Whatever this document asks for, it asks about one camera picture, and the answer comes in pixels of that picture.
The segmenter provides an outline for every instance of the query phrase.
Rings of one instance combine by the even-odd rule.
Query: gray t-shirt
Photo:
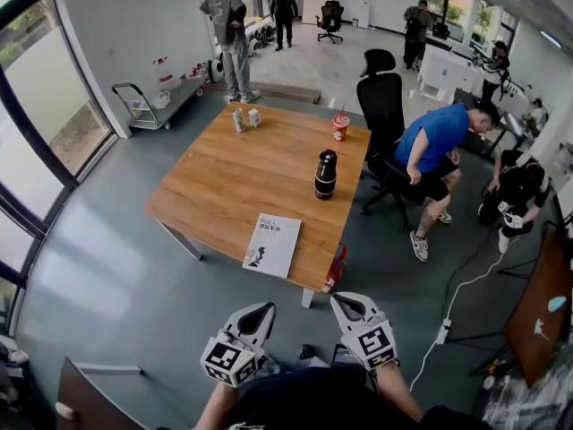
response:
[[[239,39],[246,39],[244,25],[239,29],[231,27],[236,21],[236,11],[244,6],[242,0],[205,0],[201,11],[211,16],[215,27],[215,36],[221,46],[230,45]]]
[[[410,6],[406,12],[404,13],[404,19],[407,21],[410,18],[417,17],[418,21],[422,25],[422,28],[417,33],[416,40],[408,40],[408,41],[417,41],[417,42],[425,42],[426,41],[426,31],[432,30],[433,27],[433,19],[430,16],[430,13],[427,10],[422,10],[417,6]]]

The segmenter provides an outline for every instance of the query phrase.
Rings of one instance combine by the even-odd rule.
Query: thermos bottle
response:
[[[327,200],[332,197],[337,183],[337,153],[326,150],[321,153],[319,166],[314,178],[314,193],[316,197]]]

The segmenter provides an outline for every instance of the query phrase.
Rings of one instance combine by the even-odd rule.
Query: wooden platform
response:
[[[299,88],[297,86],[286,86],[285,84],[273,84],[270,82],[251,82],[254,90],[259,90],[263,96],[276,97],[279,99],[298,100],[309,104],[318,104],[321,99],[319,90]],[[210,83],[207,87],[210,90],[227,90],[224,81]]]

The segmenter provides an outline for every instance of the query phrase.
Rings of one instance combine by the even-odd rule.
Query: wooden table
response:
[[[300,219],[288,281],[304,288],[303,306],[321,291],[346,225],[370,131],[350,126],[343,142],[332,123],[277,108],[257,108],[261,126],[238,133],[230,104],[205,129],[148,201],[146,211],[196,259],[189,239],[242,262],[260,213]],[[326,149],[338,155],[333,197],[314,195],[314,173]],[[262,279],[275,279],[261,275]]]

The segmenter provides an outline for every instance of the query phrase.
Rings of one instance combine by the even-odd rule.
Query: book cover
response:
[[[252,232],[243,267],[286,279],[300,227],[299,219],[261,213]]]

